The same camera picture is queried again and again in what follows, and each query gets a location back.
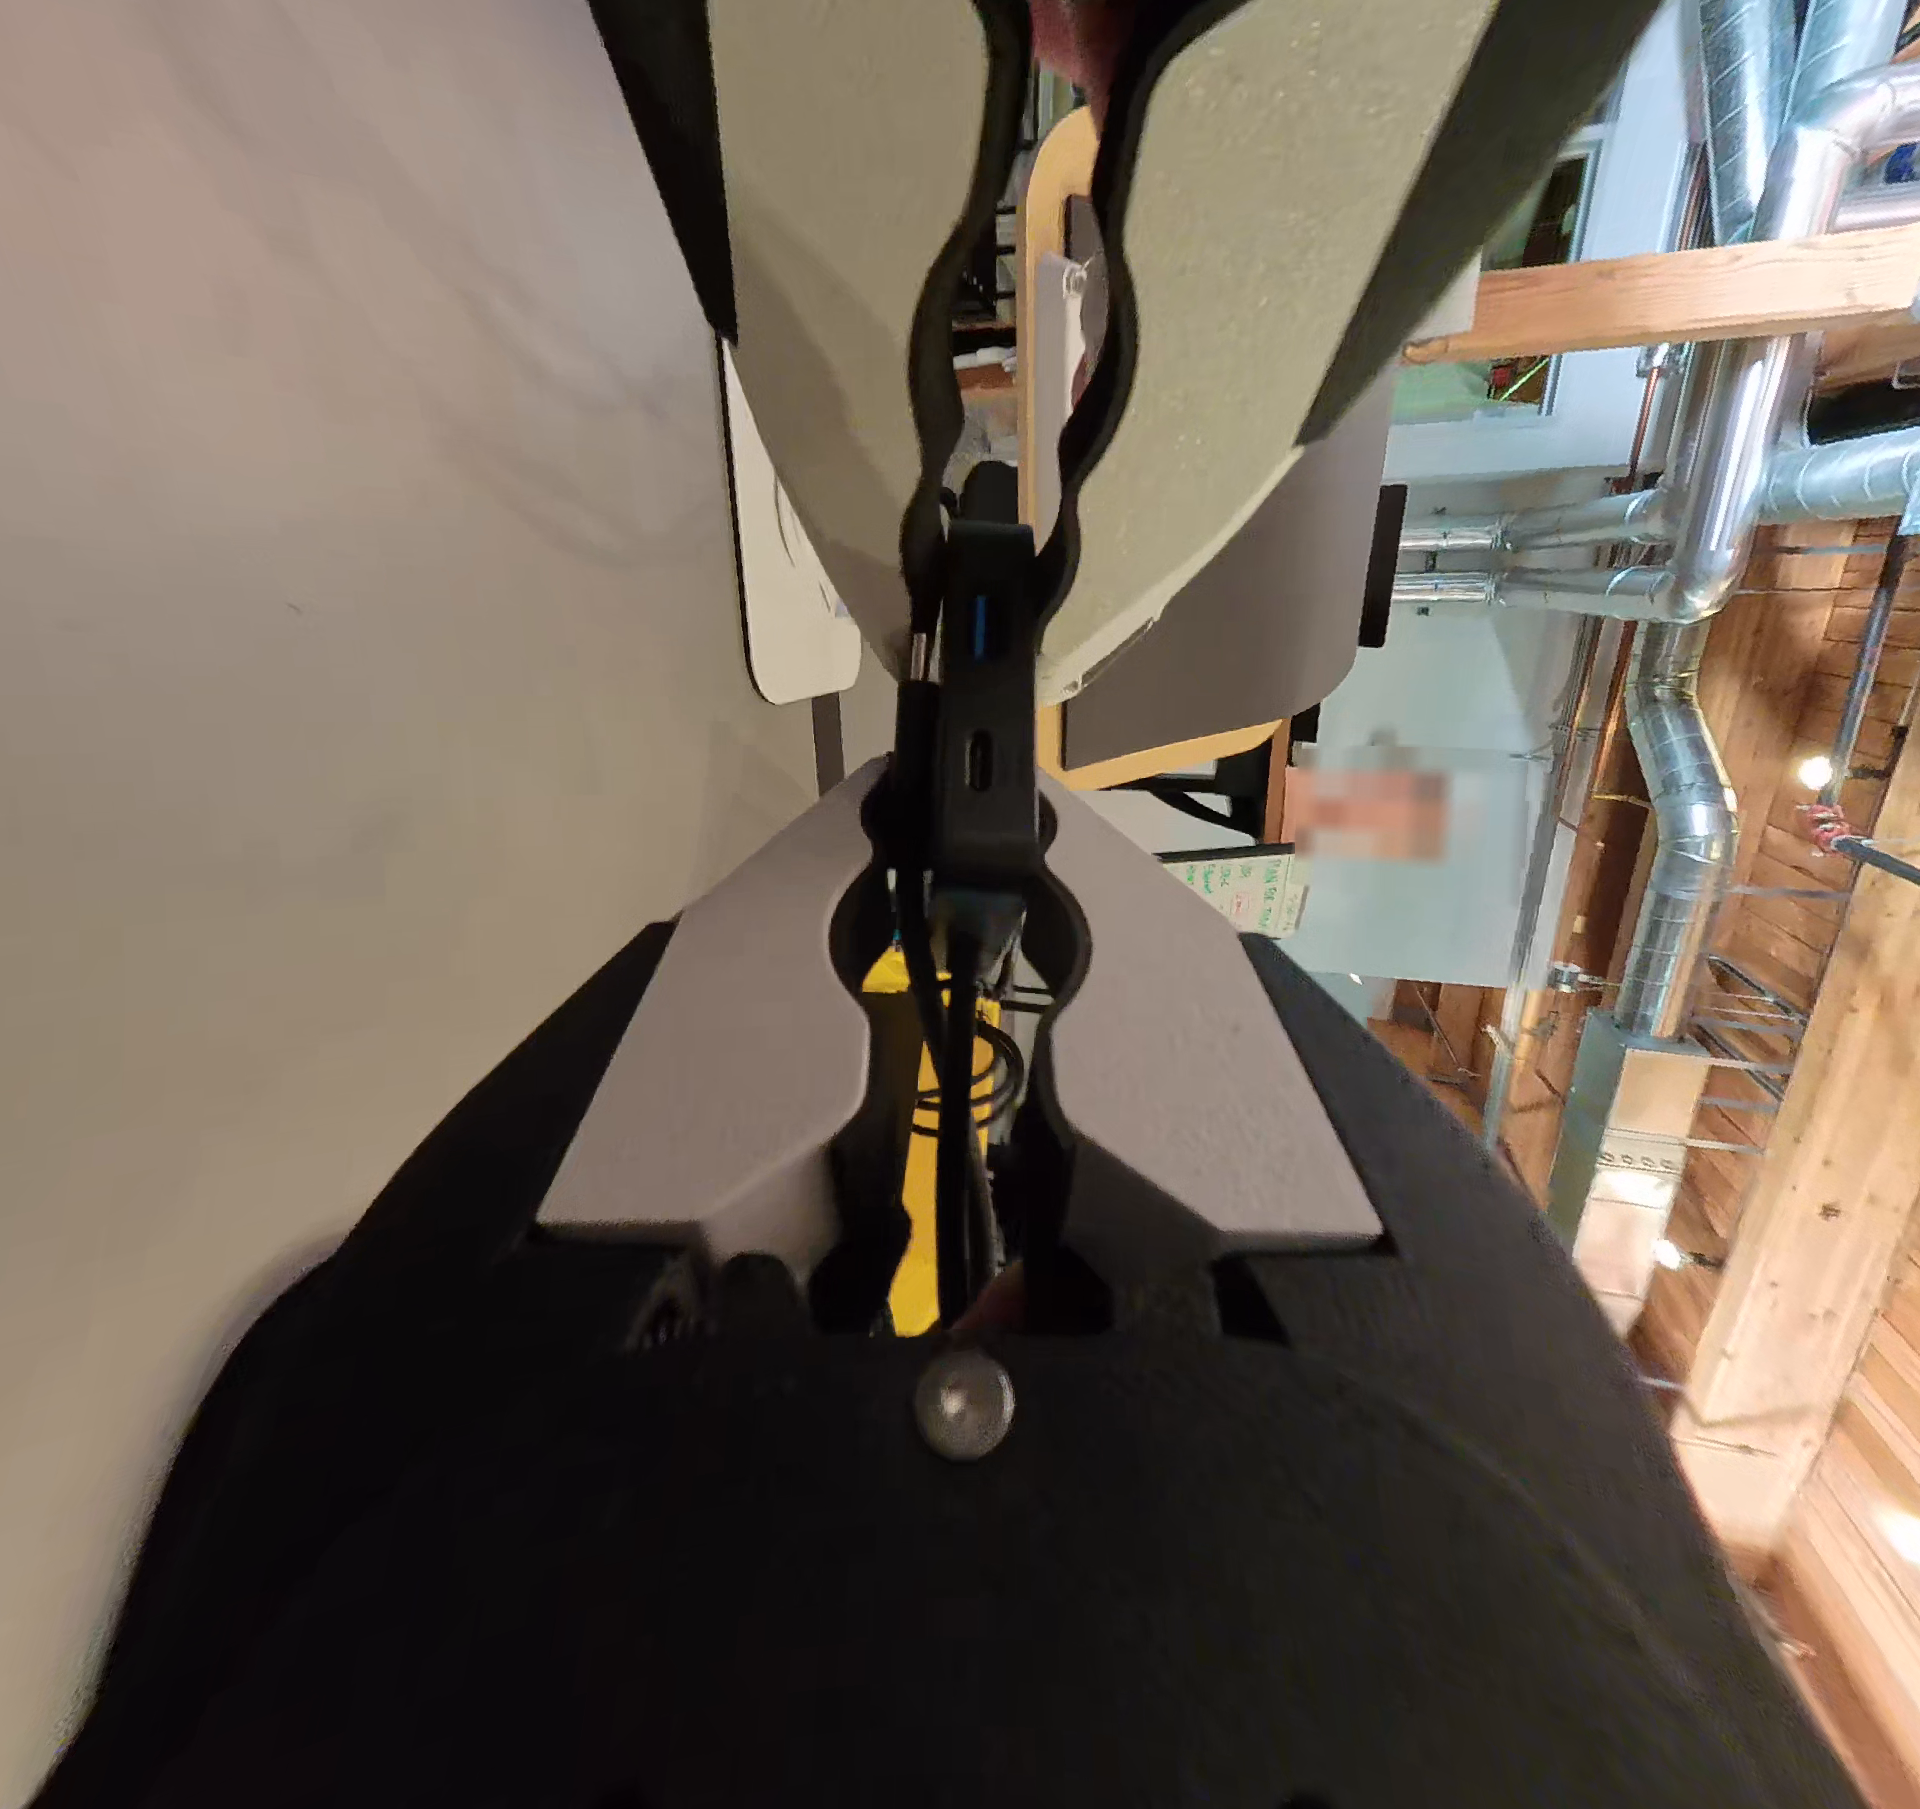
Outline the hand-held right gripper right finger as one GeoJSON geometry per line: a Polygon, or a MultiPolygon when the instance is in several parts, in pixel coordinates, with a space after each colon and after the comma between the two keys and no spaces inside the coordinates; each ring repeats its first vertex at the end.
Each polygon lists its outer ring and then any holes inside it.
{"type": "Polygon", "coordinates": [[[1028,1332],[1213,1310],[1221,1265],[1370,1255],[1385,1224],[1231,920],[1043,782],[1028,968],[1028,1332]]]}

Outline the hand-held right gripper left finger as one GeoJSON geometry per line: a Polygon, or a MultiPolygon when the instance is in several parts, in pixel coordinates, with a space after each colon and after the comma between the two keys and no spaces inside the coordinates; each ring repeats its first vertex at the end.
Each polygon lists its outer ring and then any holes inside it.
{"type": "Polygon", "coordinates": [[[896,1327],[916,1011],[861,983],[893,939],[871,758],[688,905],[541,1203],[546,1232],[773,1256],[825,1327],[896,1327]]]}

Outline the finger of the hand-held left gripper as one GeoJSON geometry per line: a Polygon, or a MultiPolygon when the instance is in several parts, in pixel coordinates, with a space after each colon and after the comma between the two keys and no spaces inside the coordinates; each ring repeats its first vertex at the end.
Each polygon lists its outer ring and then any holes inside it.
{"type": "Polygon", "coordinates": [[[1005,181],[1027,0],[708,0],[730,357],[863,643],[910,669],[962,399],[950,318],[1005,181]]]}
{"type": "Polygon", "coordinates": [[[1144,98],[1103,212],[1101,369],[1133,375],[1075,490],[1039,693],[1078,692],[1297,461],[1310,411],[1501,0],[1231,0],[1144,98]]]}

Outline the yellow plastic bin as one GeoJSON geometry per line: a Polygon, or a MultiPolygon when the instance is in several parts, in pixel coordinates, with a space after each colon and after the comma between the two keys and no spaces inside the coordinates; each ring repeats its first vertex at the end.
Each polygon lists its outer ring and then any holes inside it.
{"type": "MultiPolygon", "coordinates": [[[[910,1238],[887,1293],[891,1327],[901,1337],[918,1337],[939,1324],[937,1261],[937,1139],[939,1088],[937,1063],[924,1041],[918,1006],[910,995],[908,962],[899,949],[876,960],[863,982],[866,1004],[881,1015],[876,1045],[883,1083],[906,1113],[889,1122],[899,1142],[904,1203],[910,1238]]],[[[1013,1036],[1004,1027],[1004,1008],[984,1000],[978,1008],[971,1048],[971,1115],[976,1137],[986,1146],[997,1137],[1018,1102],[1023,1083],[1023,1059],[1013,1036]]]]}

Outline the black hdmi hub box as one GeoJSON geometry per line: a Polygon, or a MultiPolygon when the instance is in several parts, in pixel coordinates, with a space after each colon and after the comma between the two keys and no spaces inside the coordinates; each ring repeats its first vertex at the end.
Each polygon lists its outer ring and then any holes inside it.
{"type": "Polygon", "coordinates": [[[1015,892],[1039,865],[1043,562],[1018,471],[983,461],[918,569],[904,793],[939,890],[1015,892]]]}

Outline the white sign on stand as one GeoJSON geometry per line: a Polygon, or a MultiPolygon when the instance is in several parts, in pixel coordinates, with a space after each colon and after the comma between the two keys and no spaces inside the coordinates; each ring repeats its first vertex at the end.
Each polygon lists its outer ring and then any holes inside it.
{"type": "Polygon", "coordinates": [[[1312,865],[1302,861],[1288,843],[1259,843],[1238,853],[1166,854],[1159,861],[1238,933],[1286,939],[1303,924],[1312,865]]]}

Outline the black panel on white stand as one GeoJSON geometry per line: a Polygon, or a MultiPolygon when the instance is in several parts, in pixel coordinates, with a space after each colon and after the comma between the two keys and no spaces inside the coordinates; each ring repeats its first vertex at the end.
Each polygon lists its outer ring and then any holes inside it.
{"type": "MultiPolygon", "coordinates": [[[[1108,317],[1086,200],[1095,148],[1077,109],[1033,150],[1020,207],[988,245],[1013,291],[1015,344],[960,371],[950,472],[974,450],[1012,463],[1022,514],[1039,527],[1060,507],[1062,429],[1108,317]]],[[[725,344],[718,362],[748,676],[773,705],[840,693],[859,672],[859,631],[773,472],[725,344]]],[[[1075,787],[1116,787],[1262,744],[1323,702],[1360,646],[1385,642],[1400,532],[1379,527],[1379,503],[1396,381],[1389,366],[1157,620],[1045,716],[1052,771],[1075,787]]]]}

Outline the smooth silver pipe run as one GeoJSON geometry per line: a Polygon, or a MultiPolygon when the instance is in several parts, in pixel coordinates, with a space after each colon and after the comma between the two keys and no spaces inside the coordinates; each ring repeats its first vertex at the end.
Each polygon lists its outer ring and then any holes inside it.
{"type": "Polygon", "coordinates": [[[1918,429],[1781,448],[1746,474],[1479,522],[1407,532],[1403,553],[1484,553],[1484,570],[1402,570],[1391,603],[1537,606],[1611,620],[1693,626],[1735,595],[1762,526],[1898,514],[1916,492],[1918,429]]]}

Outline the silver spiral air duct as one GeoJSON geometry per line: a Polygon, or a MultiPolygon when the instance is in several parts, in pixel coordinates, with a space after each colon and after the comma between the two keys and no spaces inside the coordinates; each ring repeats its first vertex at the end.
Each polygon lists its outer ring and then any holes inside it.
{"type": "Polygon", "coordinates": [[[1892,63],[1909,0],[1697,0],[1695,63],[1719,245],[1754,233],[1792,109],[1892,63]]]}
{"type": "Polygon", "coordinates": [[[1641,631],[1624,690],[1656,832],[1644,905],[1611,1008],[1636,1041],[1677,1037],[1693,968],[1739,847],[1739,804],[1697,679],[1709,623],[1735,595],[1759,526],[1790,401],[1805,392],[1799,338],[1704,344],[1693,354],[1662,482],[1671,549],[1636,584],[1641,631]]]}

